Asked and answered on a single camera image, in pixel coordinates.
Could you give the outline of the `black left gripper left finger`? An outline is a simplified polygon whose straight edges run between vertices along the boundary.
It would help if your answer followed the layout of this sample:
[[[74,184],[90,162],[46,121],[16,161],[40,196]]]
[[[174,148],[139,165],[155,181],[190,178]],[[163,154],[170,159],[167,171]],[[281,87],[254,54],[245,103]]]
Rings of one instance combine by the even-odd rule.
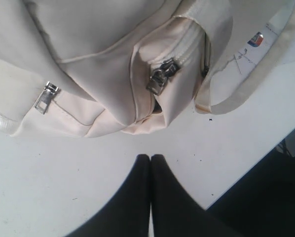
[[[138,155],[113,197],[67,236],[147,237],[150,217],[149,163],[147,155]]]

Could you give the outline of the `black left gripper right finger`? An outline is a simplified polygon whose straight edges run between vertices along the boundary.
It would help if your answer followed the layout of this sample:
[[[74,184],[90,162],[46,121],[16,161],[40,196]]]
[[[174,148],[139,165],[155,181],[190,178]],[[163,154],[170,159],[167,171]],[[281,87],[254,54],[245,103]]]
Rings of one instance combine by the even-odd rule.
[[[163,155],[150,160],[151,208],[156,237],[235,237],[236,231],[205,211],[178,182]]]

